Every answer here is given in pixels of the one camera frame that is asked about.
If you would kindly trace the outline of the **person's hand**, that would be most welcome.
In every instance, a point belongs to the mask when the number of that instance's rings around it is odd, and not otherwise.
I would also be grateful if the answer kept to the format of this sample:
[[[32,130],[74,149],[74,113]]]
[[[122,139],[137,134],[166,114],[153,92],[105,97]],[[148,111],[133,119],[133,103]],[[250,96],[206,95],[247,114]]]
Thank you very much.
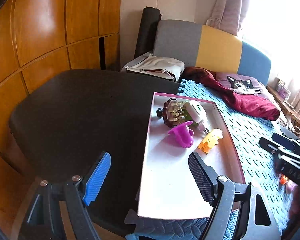
[[[296,231],[300,227],[300,186],[294,187],[288,217],[289,227],[292,231]]]

